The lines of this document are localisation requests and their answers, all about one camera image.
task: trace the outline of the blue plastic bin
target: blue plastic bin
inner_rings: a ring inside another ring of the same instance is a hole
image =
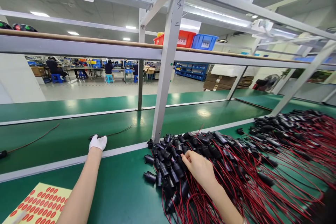
[[[208,34],[197,34],[192,41],[191,48],[212,51],[218,38]]]

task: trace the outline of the white glove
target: white glove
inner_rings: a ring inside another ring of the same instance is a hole
[[[89,150],[91,147],[97,147],[101,149],[102,151],[105,149],[107,143],[107,136],[103,136],[101,138],[98,138],[98,135],[94,135],[92,137],[92,140],[89,145]]]

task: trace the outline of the red plastic bin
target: red plastic bin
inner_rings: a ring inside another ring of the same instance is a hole
[[[193,44],[193,39],[195,37],[196,33],[190,32],[190,31],[184,31],[180,30],[180,33],[178,34],[178,47],[187,47],[191,48],[191,45]],[[165,35],[162,34],[161,36],[154,39],[154,44],[163,45]]]

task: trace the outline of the green conveyor belt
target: green conveyor belt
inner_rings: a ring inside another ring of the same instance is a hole
[[[167,105],[226,99],[228,93],[229,90],[170,93],[168,94]],[[235,96],[259,96],[264,94],[266,93],[253,89],[237,89],[235,92]],[[142,96],[142,107],[155,106],[155,102],[155,94]],[[0,104],[0,122],[134,109],[137,107],[137,96]]]
[[[240,101],[221,101],[166,108],[161,135],[180,134],[267,115],[269,112]],[[133,145],[151,138],[154,110],[61,119],[1,126],[1,150],[23,146],[59,127],[41,140],[0,159],[0,174],[86,155],[88,137],[108,135],[133,127],[109,138],[106,150]]]
[[[256,105],[260,105],[269,109],[274,109],[275,106],[279,103],[279,101],[283,98],[283,96],[280,95],[264,95],[262,97],[253,97],[253,96],[246,96],[246,97],[239,97],[235,96],[240,100],[247,101]],[[325,106],[318,103],[312,103],[308,101],[303,101],[299,99],[292,99],[290,102],[283,108],[281,111],[282,113],[289,113],[296,110],[308,110],[308,109],[314,109],[321,111],[325,114],[328,114],[330,116],[336,117],[336,107],[332,106]]]
[[[251,125],[246,124],[240,127],[247,130]],[[237,138],[239,135],[235,133],[236,128],[229,128],[220,132]],[[143,156],[149,153],[148,149],[141,149],[101,160],[89,224],[168,223],[162,210],[160,194],[155,186],[145,183],[142,177],[143,172],[148,170],[154,172],[151,166],[144,164]],[[289,168],[280,167],[292,177],[302,180],[300,175]],[[0,192],[2,192],[0,221],[4,220],[17,207],[39,182],[72,189],[82,168],[83,164],[78,164],[0,183]],[[309,174],[304,174],[304,176],[315,183],[322,191],[327,190],[327,186],[319,179]],[[307,193],[315,197],[320,196],[318,191],[298,184],[290,177],[287,178]],[[273,186],[273,189],[279,191],[276,186]],[[285,224],[290,223],[283,215],[280,214],[280,217]]]

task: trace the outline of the yellow sticker sheet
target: yellow sticker sheet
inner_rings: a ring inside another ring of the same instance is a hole
[[[2,224],[55,224],[71,191],[38,183]]]

